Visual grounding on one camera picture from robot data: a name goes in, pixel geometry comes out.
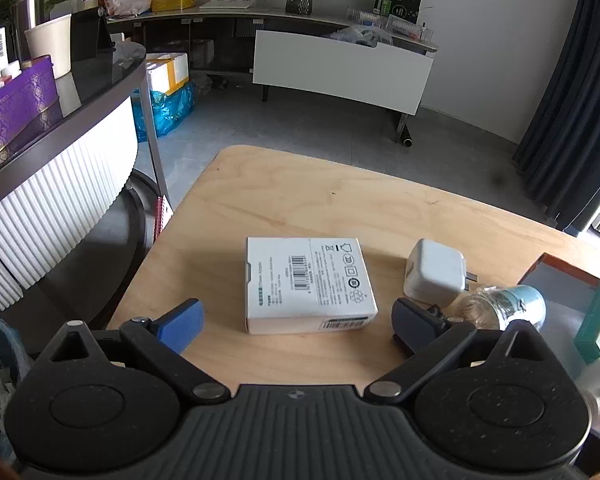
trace barcode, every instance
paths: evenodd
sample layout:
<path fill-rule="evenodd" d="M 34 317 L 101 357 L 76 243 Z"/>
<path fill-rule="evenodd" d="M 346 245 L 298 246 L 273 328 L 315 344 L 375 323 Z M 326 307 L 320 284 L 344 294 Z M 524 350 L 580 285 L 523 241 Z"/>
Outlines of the barcode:
<path fill-rule="evenodd" d="M 366 317 L 357 317 L 354 319 L 330 319 L 328 321 L 323 321 L 320 330 L 327 330 L 329 328 L 357 328 L 359 326 L 363 326 L 366 323 Z"/>
<path fill-rule="evenodd" d="M 291 272 L 294 279 L 295 290 L 309 290 L 309 267 L 306 256 L 291 257 Z"/>

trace table leg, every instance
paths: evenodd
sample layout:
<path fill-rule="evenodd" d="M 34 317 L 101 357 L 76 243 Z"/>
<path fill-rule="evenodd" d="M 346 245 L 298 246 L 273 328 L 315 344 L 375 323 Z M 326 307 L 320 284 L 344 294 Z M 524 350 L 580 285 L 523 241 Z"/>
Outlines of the table leg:
<path fill-rule="evenodd" d="M 410 148 L 413 144 L 413 140 L 411 139 L 411 133 L 409 132 L 409 128 L 407 127 L 407 118 L 408 114 L 402 114 L 400 116 L 400 122 L 398 122 L 398 144 L 402 144 L 407 148 Z"/>
<path fill-rule="evenodd" d="M 162 170 L 162 161 L 160 160 L 160 151 L 158 150 L 158 137 L 155 134 L 154 110 L 151 105 L 149 82 L 146 77 L 142 83 L 140 83 L 140 103 L 142 105 L 146 138 L 149 142 L 149 153 L 151 155 L 151 163 L 154 165 L 158 191 L 160 192 L 160 195 L 164 195 L 168 200 L 169 193 L 167 191 L 167 181 L 164 179 L 164 171 Z"/>

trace white cylinder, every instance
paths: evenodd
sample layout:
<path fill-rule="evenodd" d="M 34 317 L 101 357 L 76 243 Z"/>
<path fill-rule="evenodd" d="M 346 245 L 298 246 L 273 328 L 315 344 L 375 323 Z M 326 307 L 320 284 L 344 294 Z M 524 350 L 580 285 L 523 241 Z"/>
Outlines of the white cylinder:
<path fill-rule="evenodd" d="M 51 56 L 54 78 L 58 79 L 71 70 L 71 15 L 66 14 L 25 30 L 32 58 Z"/>

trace dark table edge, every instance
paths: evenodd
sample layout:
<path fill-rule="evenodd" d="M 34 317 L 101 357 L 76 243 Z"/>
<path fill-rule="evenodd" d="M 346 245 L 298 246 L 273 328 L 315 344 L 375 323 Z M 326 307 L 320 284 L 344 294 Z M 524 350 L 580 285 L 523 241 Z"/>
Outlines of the dark table edge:
<path fill-rule="evenodd" d="M 283 15 L 268 15 L 268 14 L 258 14 L 257 12 L 250 14 L 248 12 L 213 12 L 212 9 L 209 9 L 208 12 L 191 12 L 187 13 L 187 9 L 183 9 L 181 14 L 173 14 L 169 16 L 156 15 L 153 12 L 149 14 L 138 14 L 137 16 L 125 16 L 124 18 L 116 19 L 115 16 L 111 16 L 107 18 L 107 25 L 118 25 L 120 23 L 134 23 L 134 22 L 152 22 L 155 20 L 193 20 L 194 18 L 246 18 L 247 20 L 252 19 L 263 19 L 263 20 L 295 20 L 300 22 L 311 22 L 323 25 L 333 25 L 334 27 L 347 28 L 351 25 L 357 25 L 357 23 L 350 22 L 348 25 L 344 25 L 343 23 L 336 23 L 331 21 L 327 17 L 321 16 L 303 16 L 298 17 L 296 14 L 285 14 Z M 398 40 L 399 43 L 407 43 L 410 48 L 408 50 L 413 50 L 418 54 L 422 54 L 426 56 L 427 53 L 436 54 L 440 49 L 439 46 L 435 43 L 427 44 L 421 41 L 412 40 L 411 38 L 407 38 L 405 36 L 396 36 L 391 34 L 394 40 Z"/>
<path fill-rule="evenodd" d="M 146 63 L 0 168 L 0 201 L 118 108 L 146 76 Z"/>

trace plant pot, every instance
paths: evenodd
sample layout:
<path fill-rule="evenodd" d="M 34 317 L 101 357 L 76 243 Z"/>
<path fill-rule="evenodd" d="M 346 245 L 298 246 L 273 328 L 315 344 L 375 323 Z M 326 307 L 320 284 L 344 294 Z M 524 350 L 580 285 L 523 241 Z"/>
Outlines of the plant pot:
<path fill-rule="evenodd" d="M 310 16 L 314 10 L 314 0 L 286 0 L 285 12 Z"/>
<path fill-rule="evenodd" d="M 31 59 L 24 31 L 48 21 L 49 12 L 45 8 L 45 0 L 16 0 L 11 6 L 13 43 L 20 62 Z"/>
<path fill-rule="evenodd" d="M 25 31 L 32 57 L 49 54 L 54 78 L 71 70 L 71 15 L 66 14 Z"/>

